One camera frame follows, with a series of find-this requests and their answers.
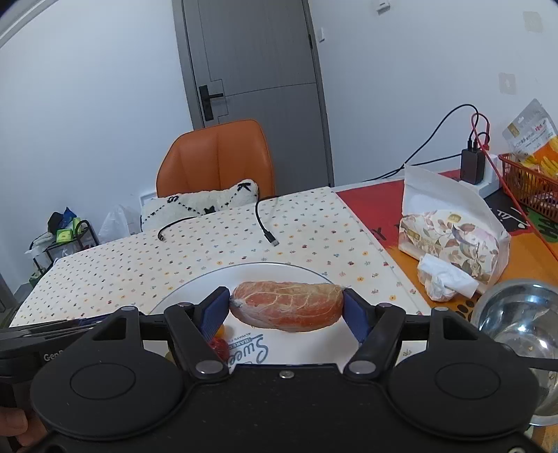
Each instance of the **table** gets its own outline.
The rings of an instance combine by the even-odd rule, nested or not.
[[[392,301],[428,312],[417,288],[374,235],[328,187],[137,234],[60,259],[19,309],[12,325],[73,319],[135,305],[144,313],[174,289],[219,267],[248,262],[292,263],[352,287],[370,303]]]
[[[335,195],[328,187],[260,204],[262,221],[280,241],[272,247],[256,223],[253,205],[145,232],[63,258],[38,283],[12,325],[94,316],[121,305],[149,313],[185,282],[223,266],[245,262],[292,263],[334,283],[351,286],[370,303],[393,301],[407,312],[428,312],[432,303],[416,276],[417,261],[397,249],[402,181]],[[531,277],[558,282],[558,266],[505,195],[487,199],[512,234],[510,262],[502,279]],[[558,225],[529,212],[558,248]],[[470,317],[478,298],[446,303]],[[534,438],[548,451],[553,430]]]

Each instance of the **gray door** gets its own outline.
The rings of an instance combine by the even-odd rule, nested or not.
[[[184,16],[204,126],[258,121],[279,195],[328,185],[302,1],[184,0]],[[202,96],[223,96],[206,99],[204,111],[200,87]]]

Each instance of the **black charger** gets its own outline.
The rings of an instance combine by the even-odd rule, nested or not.
[[[477,142],[473,146],[469,140],[466,150],[461,151],[461,173],[459,175],[462,181],[469,184],[479,184],[484,178],[484,166],[486,158],[484,153],[477,147]]]

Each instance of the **orange leather chair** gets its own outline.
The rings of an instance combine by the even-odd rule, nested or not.
[[[260,197],[275,195],[266,138],[253,119],[219,124],[177,138],[159,168],[157,196],[223,190],[243,179],[257,183]]]

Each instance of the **door frame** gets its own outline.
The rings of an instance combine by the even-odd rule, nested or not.
[[[0,274],[0,313],[17,306],[16,298]]]
[[[316,86],[318,88],[318,101],[320,105],[321,127],[324,134],[325,145],[325,163],[328,169],[328,182],[330,187],[334,187],[333,178],[333,159],[331,157],[331,140],[329,138],[328,113],[325,105],[324,85],[321,79],[320,59],[318,56],[318,46],[314,27],[312,25],[312,17],[310,14],[310,5],[308,0],[300,0],[304,17],[306,20],[306,28],[308,30],[308,38],[310,39],[310,51],[312,53],[312,61],[314,63],[314,73],[316,75]],[[190,118],[194,130],[203,129],[204,122],[201,116],[201,104],[198,96],[198,87],[194,78],[194,67],[190,55],[190,44],[188,42],[188,33],[186,30],[186,17],[184,14],[184,4],[182,0],[172,0],[172,12],[174,16],[176,43],[178,45],[178,55],[180,59],[180,67],[182,69],[182,79],[184,81],[184,90],[186,91],[186,100],[188,109],[190,110]]]

